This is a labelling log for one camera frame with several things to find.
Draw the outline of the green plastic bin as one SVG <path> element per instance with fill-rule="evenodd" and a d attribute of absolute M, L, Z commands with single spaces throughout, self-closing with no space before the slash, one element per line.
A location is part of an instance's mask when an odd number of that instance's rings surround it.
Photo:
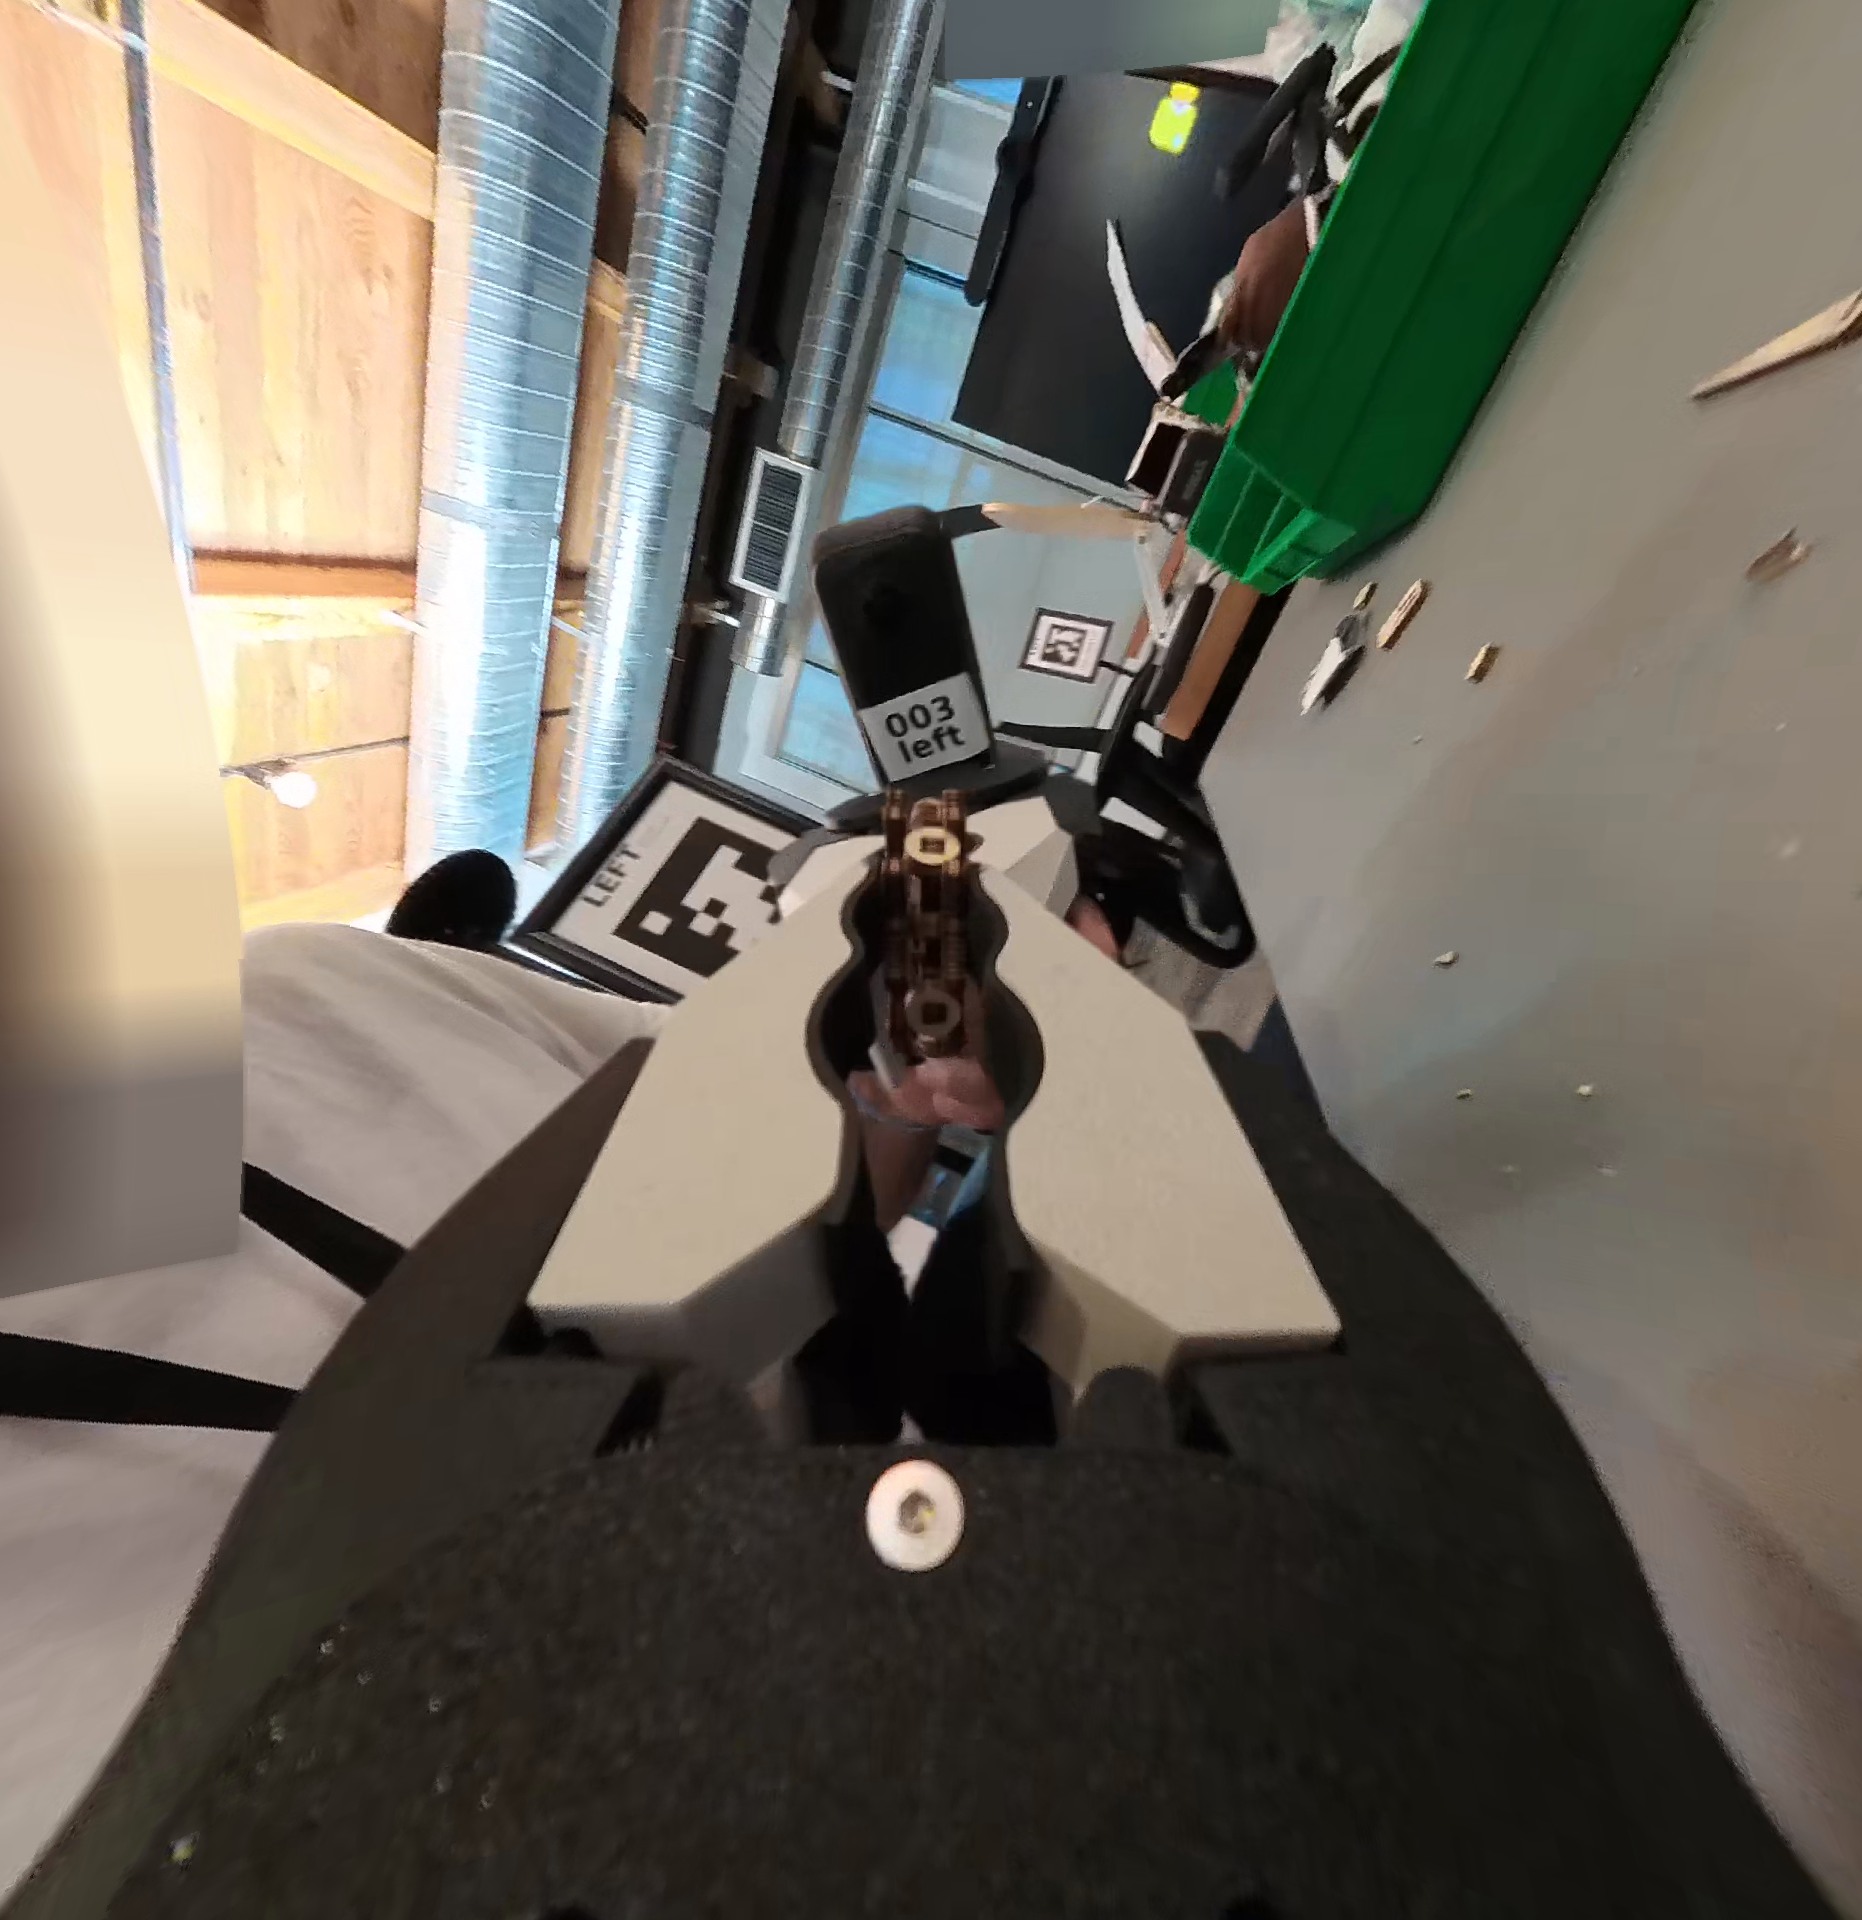
<path fill-rule="evenodd" d="M 1416 519 L 1689 2 L 1432 2 L 1259 360 L 1190 549 L 1273 596 Z"/>

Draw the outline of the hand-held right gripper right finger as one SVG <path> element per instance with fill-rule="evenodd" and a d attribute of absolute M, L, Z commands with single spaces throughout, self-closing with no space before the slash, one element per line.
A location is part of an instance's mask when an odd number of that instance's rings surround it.
<path fill-rule="evenodd" d="M 1018 883 L 982 883 L 994 982 L 1040 1040 L 1005 1138 L 1024 1343 L 1076 1395 L 1111 1370 L 1329 1349 L 1340 1313 L 1192 1028 Z"/>

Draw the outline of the person in grey shirt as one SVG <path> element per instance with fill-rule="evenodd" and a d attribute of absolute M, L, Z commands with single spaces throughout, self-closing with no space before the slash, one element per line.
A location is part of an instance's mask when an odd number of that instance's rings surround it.
<path fill-rule="evenodd" d="M 243 1145 L 416 1244 L 666 1012 L 345 924 L 243 945 Z M 0 1331 L 304 1386 L 357 1313 L 243 1224 L 234 1250 L 0 1301 Z M 266 1437 L 0 1421 L 0 1904 L 164 1666 Z"/>

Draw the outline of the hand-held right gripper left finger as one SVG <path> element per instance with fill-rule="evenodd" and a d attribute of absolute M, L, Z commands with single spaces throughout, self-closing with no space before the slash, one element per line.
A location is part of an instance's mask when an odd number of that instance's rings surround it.
<path fill-rule="evenodd" d="M 775 1378 L 812 1443 L 896 1436 L 896 1262 L 820 1037 L 845 979 L 869 1014 L 860 889 L 825 883 L 670 1012 L 532 1285 L 540 1331 L 607 1358 Z"/>

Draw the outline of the black display screen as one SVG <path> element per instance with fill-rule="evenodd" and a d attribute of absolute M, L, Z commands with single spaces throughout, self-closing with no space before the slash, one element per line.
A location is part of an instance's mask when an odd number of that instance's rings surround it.
<path fill-rule="evenodd" d="M 1123 482 L 1156 403 L 1111 293 L 1107 226 L 1142 315 L 1180 355 L 1248 235 L 1287 201 L 1283 161 L 1235 200 L 1215 191 L 1274 81 L 1204 85 L 1181 156 L 1150 141 L 1169 91 L 1119 74 L 1059 85 L 951 408 L 960 426 L 1103 484 Z"/>

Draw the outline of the small wooden gear assembly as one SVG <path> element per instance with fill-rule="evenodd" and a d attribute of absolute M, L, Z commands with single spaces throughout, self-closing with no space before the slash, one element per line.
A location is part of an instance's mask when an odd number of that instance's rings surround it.
<path fill-rule="evenodd" d="M 884 795 L 879 861 L 879 1040 L 915 1068 L 966 1050 L 972 1002 L 972 836 L 959 791 Z"/>

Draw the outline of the white vent grille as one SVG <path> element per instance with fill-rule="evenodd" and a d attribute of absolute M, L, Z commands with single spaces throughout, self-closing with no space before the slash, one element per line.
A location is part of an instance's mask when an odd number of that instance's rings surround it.
<path fill-rule="evenodd" d="M 733 545 L 730 584 L 777 607 L 799 570 L 799 543 L 817 469 L 771 447 L 754 450 L 744 515 Z"/>

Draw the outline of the long wooden offcut strip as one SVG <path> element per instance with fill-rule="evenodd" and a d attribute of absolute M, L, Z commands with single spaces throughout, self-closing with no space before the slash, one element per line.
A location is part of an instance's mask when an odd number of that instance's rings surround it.
<path fill-rule="evenodd" d="M 1749 387 L 1821 355 L 1832 355 L 1862 340 L 1862 288 L 1835 302 L 1821 315 L 1797 324 L 1720 371 L 1692 387 L 1692 401 L 1708 401 Z"/>

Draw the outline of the black office chair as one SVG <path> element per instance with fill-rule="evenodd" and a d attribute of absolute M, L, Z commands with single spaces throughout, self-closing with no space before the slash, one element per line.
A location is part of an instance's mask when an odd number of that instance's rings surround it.
<path fill-rule="evenodd" d="M 1079 885 L 1119 945 L 1137 924 L 1217 972 L 1242 968 L 1256 934 L 1224 845 L 1199 801 L 1139 739 L 1152 675 L 1114 712 L 1092 778 L 1095 825 L 1079 843 Z"/>

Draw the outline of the silver ventilation duct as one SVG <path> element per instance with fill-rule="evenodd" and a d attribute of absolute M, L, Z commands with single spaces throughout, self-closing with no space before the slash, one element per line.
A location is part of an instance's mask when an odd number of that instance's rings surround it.
<path fill-rule="evenodd" d="M 617 2 L 447 5 L 405 867 L 526 845 Z"/>
<path fill-rule="evenodd" d="M 824 462 L 848 403 L 857 352 L 869 334 L 879 268 L 903 205 L 942 43 L 945 2 L 873 5 L 849 91 L 820 253 L 805 299 L 772 450 L 817 469 L 792 596 L 777 607 L 747 591 L 733 662 L 775 679 L 787 652 L 790 609 L 804 596 L 808 550 L 824 512 Z"/>
<path fill-rule="evenodd" d="M 574 848 L 647 773 L 690 550 L 787 2 L 670 5 L 632 216 L 555 836 Z"/>

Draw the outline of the white and black scrap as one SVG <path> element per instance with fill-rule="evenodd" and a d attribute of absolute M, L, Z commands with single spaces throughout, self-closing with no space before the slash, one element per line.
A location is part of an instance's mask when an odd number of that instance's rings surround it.
<path fill-rule="evenodd" d="M 1359 665 L 1371 650 L 1370 633 L 1370 607 L 1354 607 L 1340 618 L 1340 622 L 1327 637 L 1326 650 L 1321 652 L 1302 686 L 1301 717 L 1327 709 L 1337 693 L 1349 683 L 1349 679 L 1357 675 Z"/>

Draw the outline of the black white marker tag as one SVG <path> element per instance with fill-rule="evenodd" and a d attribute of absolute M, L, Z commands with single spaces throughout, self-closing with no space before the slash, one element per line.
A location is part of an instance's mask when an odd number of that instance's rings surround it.
<path fill-rule="evenodd" d="M 1079 686 L 1095 683 L 1107 663 L 1109 618 L 1040 607 L 1029 623 L 1020 671 Z"/>

